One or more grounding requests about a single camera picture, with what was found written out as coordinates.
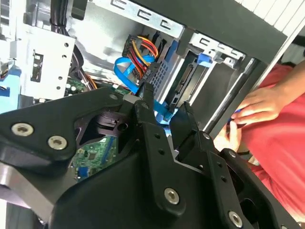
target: red shirt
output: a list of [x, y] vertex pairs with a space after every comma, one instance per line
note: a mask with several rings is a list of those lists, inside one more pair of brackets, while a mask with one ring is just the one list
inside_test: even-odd
[[[276, 65], [260, 87], [274, 86], [291, 70]], [[275, 120], [245, 126], [242, 134], [260, 163], [253, 172], [296, 221], [305, 221], [305, 94]]]

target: silver screw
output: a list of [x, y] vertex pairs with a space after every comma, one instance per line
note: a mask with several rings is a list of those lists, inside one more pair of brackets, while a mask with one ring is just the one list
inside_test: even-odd
[[11, 127], [11, 130], [15, 135], [22, 137], [30, 136], [34, 132], [33, 126], [27, 123], [16, 123]]
[[62, 136], [52, 136], [48, 140], [49, 147], [56, 150], [62, 150], [67, 147], [67, 140]]
[[112, 98], [112, 99], [115, 99], [115, 100], [118, 99], [118, 97], [116, 95], [113, 95], [113, 94], [110, 94], [109, 97]]
[[229, 211], [229, 218], [230, 221], [237, 227], [242, 228], [243, 222], [242, 219], [239, 217], [239, 215], [234, 211]]
[[208, 134], [203, 133], [203, 135], [204, 135], [204, 137], [205, 137], [206, 139], [210, 139], [210, 136], [209, 136]]
[[170, 187], [164, 190], [164, 196], [167, 199], [167, 201], [170, 202], [171, 204], [176, 205], [179, 203], [180, 198], [178, 193]]
[[146, 103], [142, 103], [142, 107], [145, 107], [146, 109], [149, 109], [149, 106]]
[[235, 152], [233, 152], [232, 150], [229, 151], [229, 154], [230, 154], [232, 157], [236, 157]]

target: green circuit board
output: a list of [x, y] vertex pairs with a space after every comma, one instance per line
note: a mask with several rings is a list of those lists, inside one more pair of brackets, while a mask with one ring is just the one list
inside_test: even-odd
[[116, 160], [116, 138], [106, 136], [100, 142], [85, 145], [72, 160], [75, 176], [81, 181], [113, 164]]

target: hand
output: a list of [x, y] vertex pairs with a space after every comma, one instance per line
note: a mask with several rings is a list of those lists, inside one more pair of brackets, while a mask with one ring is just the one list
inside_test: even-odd
[[225, 125], [214, 139], [215, 148], [222, 151], [224, 148], [229, 148], [235, 152], [238, 150], [242, 139], [242, 130], [237, 129], [237, 124], [230, 122], [230, 133], [227, 133], [227, 125]]
[[278, 117], [285, 106], [281, 93], [276, 87], [260, 88], [249, 93], [237, 108], [232, 119], [237, 124], [251, 124], [273, 120]]

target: person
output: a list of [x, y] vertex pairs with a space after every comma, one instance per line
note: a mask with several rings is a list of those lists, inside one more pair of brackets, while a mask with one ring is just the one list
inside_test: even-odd
[[215, 147], [237, 152], [245, 143], [260, 164], [251, 170], [297, 222], [305, 222], [305, 61], [294, 68], [277, 64], [240, 109]]

